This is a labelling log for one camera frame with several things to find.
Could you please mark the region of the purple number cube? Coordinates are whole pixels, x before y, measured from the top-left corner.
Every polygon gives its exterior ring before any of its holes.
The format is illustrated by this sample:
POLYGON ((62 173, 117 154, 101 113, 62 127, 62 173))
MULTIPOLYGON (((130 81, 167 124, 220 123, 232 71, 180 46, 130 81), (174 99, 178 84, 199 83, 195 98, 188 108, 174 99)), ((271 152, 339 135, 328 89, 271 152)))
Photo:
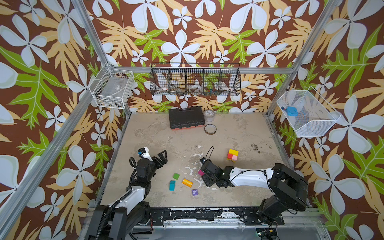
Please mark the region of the purple number cube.
POLYGON ((197 196, 199 193, 198 193, 198 190, 197 189, 193 189, 192 190, 192 195, 193 196, 197 196))

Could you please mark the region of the yellow block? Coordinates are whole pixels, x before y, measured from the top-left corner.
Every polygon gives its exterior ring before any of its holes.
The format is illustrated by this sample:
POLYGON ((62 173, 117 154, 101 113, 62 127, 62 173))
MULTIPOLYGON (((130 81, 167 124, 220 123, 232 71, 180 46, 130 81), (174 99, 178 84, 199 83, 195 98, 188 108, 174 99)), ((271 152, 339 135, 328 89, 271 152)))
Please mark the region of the yellow block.
POLYGON ((239 151, 236 151, 236 150, 233 150, 233 149, 229 149, 229 154, 230 155, 238 156, 239 155, 239 151))

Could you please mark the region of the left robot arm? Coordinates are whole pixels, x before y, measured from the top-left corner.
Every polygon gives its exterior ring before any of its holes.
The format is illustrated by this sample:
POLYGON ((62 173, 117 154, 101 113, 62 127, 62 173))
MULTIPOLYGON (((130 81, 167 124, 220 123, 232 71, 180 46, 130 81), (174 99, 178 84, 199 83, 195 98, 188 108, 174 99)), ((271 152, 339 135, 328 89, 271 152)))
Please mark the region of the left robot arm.
POLYGON ((133 168, 126 192, 109 205, 96 207, 85 235, 86 240, 135 240, 133 228, 151 221, 150 205, 144 199, 152 187, 156 171, 168 163, 167 151, 152 157, 147 147, 138 150, 140 159, 133 157, 133 168))

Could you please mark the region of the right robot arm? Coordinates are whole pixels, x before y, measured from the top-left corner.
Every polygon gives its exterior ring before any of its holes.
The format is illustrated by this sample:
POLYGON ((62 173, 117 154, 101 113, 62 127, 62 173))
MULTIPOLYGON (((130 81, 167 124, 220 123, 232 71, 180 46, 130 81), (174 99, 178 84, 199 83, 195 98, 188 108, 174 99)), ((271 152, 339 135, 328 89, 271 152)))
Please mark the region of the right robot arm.
POLYGON ((307 208, 308 182, 284 164, 276 163, 272 168, 255 170, 231 166, 222 169, 207 158, 201 158, 200 162, 204 173, 202 178, 208 187, 250 186, 272 192, 270 198, 262 201, 256 213, 244 217, 247 224, 252 221, 256 224, 276 224, 283 212, 293 210, 295 215, 307 208))

